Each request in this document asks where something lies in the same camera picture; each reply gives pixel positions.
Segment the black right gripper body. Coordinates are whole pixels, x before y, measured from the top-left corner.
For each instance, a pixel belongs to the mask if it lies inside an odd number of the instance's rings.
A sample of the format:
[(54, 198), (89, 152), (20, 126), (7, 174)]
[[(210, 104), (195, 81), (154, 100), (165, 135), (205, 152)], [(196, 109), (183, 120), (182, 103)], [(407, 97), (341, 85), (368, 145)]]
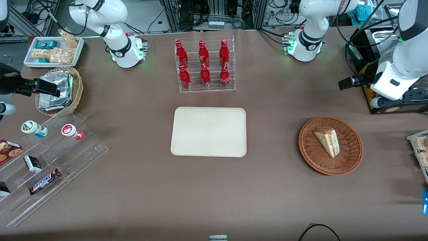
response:
[(6, 64), (0, 63), (0, 94), (19, 94), (17, 89), (20, 87), (20, 71), (17, 69), (8, 66)]

